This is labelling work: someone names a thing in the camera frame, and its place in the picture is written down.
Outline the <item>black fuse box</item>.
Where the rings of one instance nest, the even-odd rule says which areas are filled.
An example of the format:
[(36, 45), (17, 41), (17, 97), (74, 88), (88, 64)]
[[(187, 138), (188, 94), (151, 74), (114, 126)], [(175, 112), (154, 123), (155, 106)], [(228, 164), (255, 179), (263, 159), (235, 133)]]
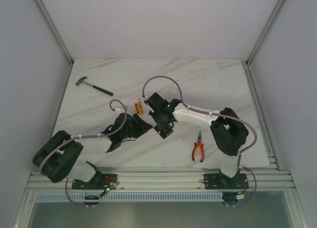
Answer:
[(171, 125), (167, 125), (164, 128), (159, 128), (158, 126), (154, 127), (154, 130), (159, 134), (162, 139), (167, 138), (169, 135), (173, 133), (173, 127)]

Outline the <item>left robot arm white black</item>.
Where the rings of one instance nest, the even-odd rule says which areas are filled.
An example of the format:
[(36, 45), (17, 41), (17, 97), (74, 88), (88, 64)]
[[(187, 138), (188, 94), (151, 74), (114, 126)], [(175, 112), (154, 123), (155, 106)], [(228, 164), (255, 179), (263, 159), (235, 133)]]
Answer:
[[(119, 114), (115, 122), (109, 125), (98, 136), (85, 136), (86, 139), (101, 137), (110, 139), (110, 146), (106, 152), (119, 148), (127, 138), (137, 139), (153, 126), (142, 120), (137, 114)], [(66, 131), (58, 131), (33, 157), (33, 164), (38, 167), (53, 183), (66, 178), (84, 146), (77, 138), (72, 138)]]

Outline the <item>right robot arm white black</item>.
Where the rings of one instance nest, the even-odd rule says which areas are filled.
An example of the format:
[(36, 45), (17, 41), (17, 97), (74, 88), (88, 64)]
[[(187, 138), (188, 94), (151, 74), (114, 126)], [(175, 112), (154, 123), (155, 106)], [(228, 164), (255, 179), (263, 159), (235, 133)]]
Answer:
[(170, 102), (158, 93), (145, 100), (151, 110), (149, 115), (156, 123), (155, 131), (163, 138), (173, 132), (176, 122), (189, 123), (210, 130), (218, 149), (222, 152), (220, 184), (230, 188), (237, 182), (238, 153), (246, 143), (249, 132), (230, 108), (222, 111), (203, 112), (201, 109), (188, 109), (179, 99)]

